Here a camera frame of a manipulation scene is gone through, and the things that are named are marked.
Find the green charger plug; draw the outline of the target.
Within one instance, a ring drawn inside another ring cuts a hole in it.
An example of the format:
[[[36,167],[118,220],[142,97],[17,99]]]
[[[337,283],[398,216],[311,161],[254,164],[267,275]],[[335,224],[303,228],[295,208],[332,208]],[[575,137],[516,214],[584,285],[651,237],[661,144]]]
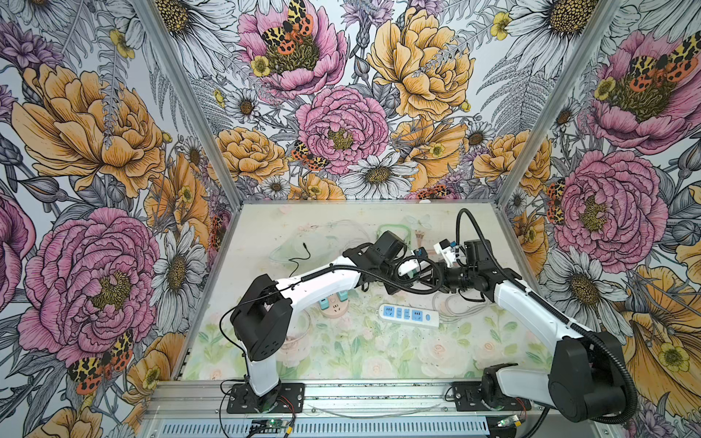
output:
[[[402,276],[413,277],[414,275],[416,275],[420,271],[421,271],[421,262],[417,261],[416,259],[412,259],[412,260],[403,261],[396,268],[396,275],[398,275],[398,277],[402,277]]]

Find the round pink power strip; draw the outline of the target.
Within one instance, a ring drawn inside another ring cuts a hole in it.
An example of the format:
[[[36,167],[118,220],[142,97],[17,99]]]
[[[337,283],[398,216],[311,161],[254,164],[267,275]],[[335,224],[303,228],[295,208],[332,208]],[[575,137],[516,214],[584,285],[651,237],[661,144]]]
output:
[[[337,296],[327,297],[319,303],[321,314],[327,319],[339,319],[343,317],[350,308],[350,301],[341,301]]]

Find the white blue rectangular power strip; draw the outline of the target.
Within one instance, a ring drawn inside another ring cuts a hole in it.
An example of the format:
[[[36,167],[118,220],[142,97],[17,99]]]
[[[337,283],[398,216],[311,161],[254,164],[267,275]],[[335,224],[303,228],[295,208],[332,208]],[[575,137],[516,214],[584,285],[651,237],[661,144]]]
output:
[[[383,304],[379,307],[378,316],[386,322],[421,328],[438,329],[440,326],[440,316],[434,310]]]

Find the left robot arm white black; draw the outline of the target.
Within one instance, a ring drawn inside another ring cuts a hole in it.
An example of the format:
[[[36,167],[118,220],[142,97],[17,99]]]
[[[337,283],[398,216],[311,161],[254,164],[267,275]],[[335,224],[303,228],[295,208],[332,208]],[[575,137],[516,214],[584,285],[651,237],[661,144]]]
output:
[[[376,242],[347,249],[308,273],[256,277],[230,314],[246,359],[244,381],[235,386],[232,398],[258,412],[268,410],[282,392],[276,354],[300,314],[323,299],[372,282],[383,284],[390,294],[410,288],[421,262],[406,250],[397,235],[385,232]]]

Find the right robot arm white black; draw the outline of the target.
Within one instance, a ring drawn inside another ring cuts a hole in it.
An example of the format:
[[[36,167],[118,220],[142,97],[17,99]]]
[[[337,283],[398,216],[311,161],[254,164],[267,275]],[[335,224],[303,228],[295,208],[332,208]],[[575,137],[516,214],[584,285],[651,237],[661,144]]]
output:
[[[573,423],[621,424],[635,416],[638,392],[615,336],[593,331],[557,310],[516,271],[498,264],[487,241],[459,245],[444,239],[434,251],[443,259],[443,288],[478,291],[515,317],[552,355],[547,372],[514,362],[485,368],[479,387],[485,405],[494,408],[505,399],[526,399]]]

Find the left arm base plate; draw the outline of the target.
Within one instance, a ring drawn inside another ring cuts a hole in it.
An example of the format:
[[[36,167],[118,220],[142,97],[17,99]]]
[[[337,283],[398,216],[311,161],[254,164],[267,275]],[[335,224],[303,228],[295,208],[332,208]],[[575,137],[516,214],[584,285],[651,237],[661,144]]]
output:
[[[237,383],[229,393],[228,414],[300,414],[303,411],[306,385],[279,383],[271,392],[257,395],[249,383]]]

